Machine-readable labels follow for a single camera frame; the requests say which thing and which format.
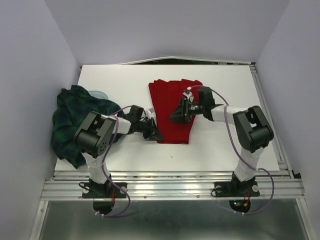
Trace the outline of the red pleated skirt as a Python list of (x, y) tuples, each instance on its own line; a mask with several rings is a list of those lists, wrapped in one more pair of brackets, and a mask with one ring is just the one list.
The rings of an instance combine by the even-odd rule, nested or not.
[(198, 80), (155, 80), (148, 84), (156, 115), (156, 125), (164, 140), (159, 144), (188, 144), (195, 117), (189, 123), (173, 123), (170, 115), (178, 107), (183, 92), (191, 86), (201, 86)]

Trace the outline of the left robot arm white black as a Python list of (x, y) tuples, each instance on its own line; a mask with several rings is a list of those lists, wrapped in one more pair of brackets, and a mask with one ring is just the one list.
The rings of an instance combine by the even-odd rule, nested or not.
[(129, 112), (121, 117), (119, 111), (103, 115), (95, 111), (88, 113), (74, 135), (74, 143), (88, 166), (89, 180), (79, 184), (85, 199), (110, 198), (116, 187), (107, 168), (106, 157), (117, 135), (142, 134), (147, 141), (163, 141), (150, 111), (130, 105)]

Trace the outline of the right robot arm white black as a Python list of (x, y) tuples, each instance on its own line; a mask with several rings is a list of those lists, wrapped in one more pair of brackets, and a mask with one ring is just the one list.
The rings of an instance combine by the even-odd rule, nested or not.
[(208, 86), (197, 86), (198, 101), (188, 87), (174, 112), (169, 116), (173, 123), (186, 124), (196, 115), (212, 122), (223, 122), (228, 128), (234, 125), (241, 151), (230, 181), (216, 181), (211, 195), (216, 198), (258, 197), (256, 172), (260, 156), (274, 139), (274, 132), (260, 106), (230, 107), (227, 102), (217, 104), (216, 91)]

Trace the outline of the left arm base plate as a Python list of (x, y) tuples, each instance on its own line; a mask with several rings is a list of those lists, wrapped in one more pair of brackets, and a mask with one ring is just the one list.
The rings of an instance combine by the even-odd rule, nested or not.
[(81, 197), (83, 199), (125, 199), (127, 196), (123, 190), (127, 189), (126, 182), (118, 182), (118, 186), (121, 188), (119, 190), (114, 185), (110, 185), (110, 189), (98, 190), (98, 192), (91, 189), (91, 184), (89, 182), (80, 182), (79, 186), (82, 189)]

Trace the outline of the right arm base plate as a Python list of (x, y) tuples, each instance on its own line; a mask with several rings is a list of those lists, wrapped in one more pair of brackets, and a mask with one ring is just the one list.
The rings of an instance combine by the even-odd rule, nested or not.
[(256, 181), (245, 182), (231, 182), (218, 181), (214, 183), (214, 193), (217, 198), (241, 198), (259, 197), (260, 191)]

